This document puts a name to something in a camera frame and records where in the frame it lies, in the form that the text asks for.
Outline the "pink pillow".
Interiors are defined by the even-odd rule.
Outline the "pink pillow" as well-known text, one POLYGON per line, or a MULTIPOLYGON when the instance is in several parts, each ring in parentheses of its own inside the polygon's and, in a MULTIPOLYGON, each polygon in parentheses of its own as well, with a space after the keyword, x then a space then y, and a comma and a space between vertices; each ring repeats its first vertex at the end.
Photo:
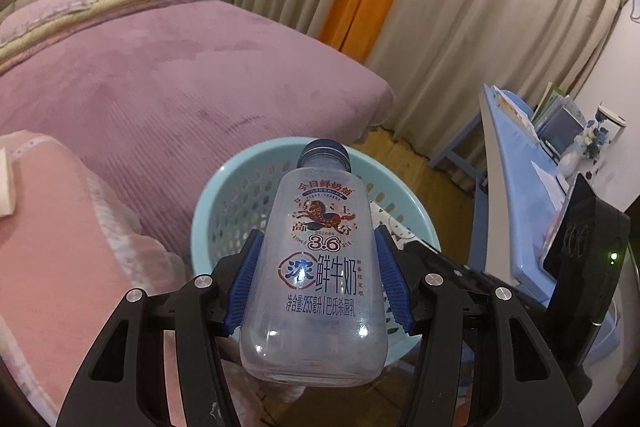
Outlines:
POLYGON ((88 0, 38 0, 23 6, 1 23, 1 45, 23 37, 29 31, 59 16, 88 9, 88 0))

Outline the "purple bed cover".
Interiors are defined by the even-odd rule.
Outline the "purple bed cover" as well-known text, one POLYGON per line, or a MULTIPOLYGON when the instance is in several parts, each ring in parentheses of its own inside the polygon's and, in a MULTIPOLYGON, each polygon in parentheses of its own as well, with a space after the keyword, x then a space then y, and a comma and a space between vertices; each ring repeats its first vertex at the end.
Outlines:
POLYGON ((380 76, 220 0, 136 0, 55 20, 1 60, 1 129, 72 150, 168 251, 230 157, 282 136, 349 144, 390 113, 380 76))

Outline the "clear milk bottle blue cap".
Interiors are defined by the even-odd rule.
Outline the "clear milk bottle blue cap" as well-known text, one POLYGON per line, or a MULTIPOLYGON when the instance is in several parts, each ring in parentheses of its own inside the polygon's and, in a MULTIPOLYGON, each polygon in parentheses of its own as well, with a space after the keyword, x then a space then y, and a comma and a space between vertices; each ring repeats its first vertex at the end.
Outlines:
POLYGON ((387 355, 383 285, 366 189, 346 148, 319 139, 279 183, 240 330, 263 381, 356 387, 387 355))

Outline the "white blue flower vase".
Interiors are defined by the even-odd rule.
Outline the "white blue flower vase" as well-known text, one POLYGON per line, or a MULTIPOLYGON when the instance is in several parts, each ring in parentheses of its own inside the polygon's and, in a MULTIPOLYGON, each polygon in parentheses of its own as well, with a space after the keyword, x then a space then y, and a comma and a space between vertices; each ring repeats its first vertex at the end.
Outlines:
POLYGON ((590 180, 606 144, 608 144, 608 129, 601 121, 594 119, 588 121, 587 126, 575 136, 573 143, 561 156, 560 175, 570 181, 580 172, 590 180))

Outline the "white cup on desk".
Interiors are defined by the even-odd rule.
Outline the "white cup on desk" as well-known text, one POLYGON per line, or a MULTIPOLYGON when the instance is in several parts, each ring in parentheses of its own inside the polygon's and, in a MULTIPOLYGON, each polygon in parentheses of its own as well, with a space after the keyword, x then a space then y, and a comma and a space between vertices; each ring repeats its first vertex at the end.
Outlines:
POLYGON ((627 128, 627 121, 614 110, 599 104, 596 112, 598 131, 606 144, 613 145, 627 128))

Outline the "pink blanket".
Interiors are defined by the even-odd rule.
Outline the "pink blanket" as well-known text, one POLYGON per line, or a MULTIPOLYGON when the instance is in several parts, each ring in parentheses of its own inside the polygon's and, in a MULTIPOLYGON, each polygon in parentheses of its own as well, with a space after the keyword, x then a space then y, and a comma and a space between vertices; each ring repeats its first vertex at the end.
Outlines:
POLYGON ((1 157, 11 164, 16 200, 1 217, 1 360, 53 425, 122 296, 133 287, 176 291, 186 269, 52 136, 2 135, 1 157))

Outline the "light blue laundry basket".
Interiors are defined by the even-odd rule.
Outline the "light blue laundry basket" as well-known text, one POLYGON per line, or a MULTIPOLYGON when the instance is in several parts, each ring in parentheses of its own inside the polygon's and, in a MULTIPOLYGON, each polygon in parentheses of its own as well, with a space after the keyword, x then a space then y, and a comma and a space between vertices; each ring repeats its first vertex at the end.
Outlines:
MULTIPOLYGON (((212 272, 220 259, 239 253, 250 231, 258 230, 265 236, 279 183, 296 168, 300 153, 311 141, 314 140, 282 138, 262 142, 235 155, 215 173, 198 200, 192 222, 191 255, 196 273, 212 272)), ((352 173, 366 189, 373 232, 385 227, 393 239, 424 239, 435 244, 431 219, 408 186, 374 159, 345 148, 352 173)), ((385 367, 406 353, 416 340, 390 318, 384 285, 383 305, 385 367)))

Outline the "stack of books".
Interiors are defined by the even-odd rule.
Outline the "stack of books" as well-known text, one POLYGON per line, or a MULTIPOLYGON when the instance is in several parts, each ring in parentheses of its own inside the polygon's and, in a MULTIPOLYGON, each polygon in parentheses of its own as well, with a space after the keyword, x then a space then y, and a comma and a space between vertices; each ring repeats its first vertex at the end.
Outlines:
POLYGON ((542 147, 556 160, 586 125, 586 118, 572 97, 551 82, 530 120, 542 147))

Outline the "blue desk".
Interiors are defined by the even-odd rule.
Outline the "blue desk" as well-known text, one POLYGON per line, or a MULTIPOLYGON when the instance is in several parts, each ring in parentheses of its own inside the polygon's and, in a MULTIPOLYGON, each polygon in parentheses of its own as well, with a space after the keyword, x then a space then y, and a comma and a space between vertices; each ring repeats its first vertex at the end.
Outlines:
POLYGON ((480 113, 430 161, 451 161, 473 181, 474 216, 468 265, 514 285, 543 305, 555 280, 541 269, 544 240, 555 210, 540 174, 558 172, 554 160, 506 113, 528 109, 515 94, 485 86, 480 113), (473 167, 454 148, 478 125, 483 127, 486 169, 473 167))

